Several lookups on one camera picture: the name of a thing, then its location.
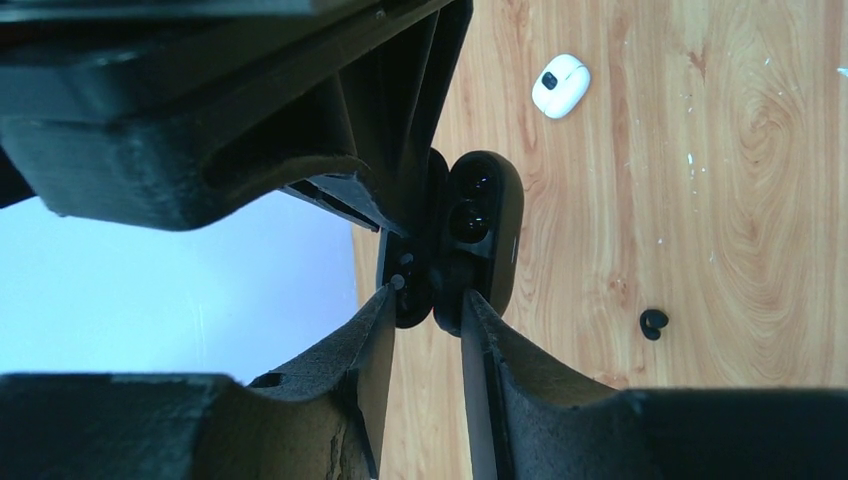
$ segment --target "black rubber ear tip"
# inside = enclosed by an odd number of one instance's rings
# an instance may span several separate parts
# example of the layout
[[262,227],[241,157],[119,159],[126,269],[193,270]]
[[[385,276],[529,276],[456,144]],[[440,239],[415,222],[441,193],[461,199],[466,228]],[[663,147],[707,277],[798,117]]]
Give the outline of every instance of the black rubber ear tip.
[[655,342],[660,339],[662,333],[660,333],[660,331],[656,328],[643,328],[642,335],[644,335],[648,340]]
[[668,325],[668,315],[661,310],[648,309],[639,316],[639,327],[642,335],[648,340],[656,341],[662,335],[660,329]]

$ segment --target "wood grain surface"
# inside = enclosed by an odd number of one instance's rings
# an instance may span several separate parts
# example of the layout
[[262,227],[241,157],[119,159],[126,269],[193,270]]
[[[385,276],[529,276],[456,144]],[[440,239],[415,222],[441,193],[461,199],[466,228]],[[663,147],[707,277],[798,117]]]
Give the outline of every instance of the wood grain surface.
[[[434,146],[521,173],[506,321],[617,388],[848,385],[844,3],[475,7]],[[560,53],[593,78],[554,121],[530,89]],[[354,239],[364,301],[377,237]],[[657,342],[648,307],[671,319]],[[458,341],[428,321],[395,355],[385,478],[470,478]]]

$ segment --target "light blue background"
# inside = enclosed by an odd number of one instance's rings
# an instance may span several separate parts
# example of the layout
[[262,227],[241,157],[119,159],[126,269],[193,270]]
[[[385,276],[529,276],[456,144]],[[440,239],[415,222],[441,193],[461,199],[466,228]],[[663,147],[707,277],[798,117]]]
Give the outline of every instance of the light blue background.
[[274,192],[162,232],[0,210],[0,373],[225,372],[247,382],[356,311],[350,224]]

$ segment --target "white wall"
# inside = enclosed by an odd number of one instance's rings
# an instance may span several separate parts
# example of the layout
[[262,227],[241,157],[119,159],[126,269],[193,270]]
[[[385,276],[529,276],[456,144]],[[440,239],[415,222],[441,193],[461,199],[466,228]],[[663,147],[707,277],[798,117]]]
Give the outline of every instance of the white wall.
[[0,373],[250,381],[347,321],[355,292],[350,224],[278,192],[182,233],[0,210]]

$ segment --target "black earbud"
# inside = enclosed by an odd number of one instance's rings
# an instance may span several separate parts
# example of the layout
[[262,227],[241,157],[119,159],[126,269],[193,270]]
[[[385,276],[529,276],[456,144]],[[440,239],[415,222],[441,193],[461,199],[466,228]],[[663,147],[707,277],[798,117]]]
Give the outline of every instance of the black earbud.
[[651,341],[660,339],[662,333],[660,329],[668,325],[668,315],[660,310],[648,309],[642,312],[639,317],[639,327],[642,328],[642,335]]

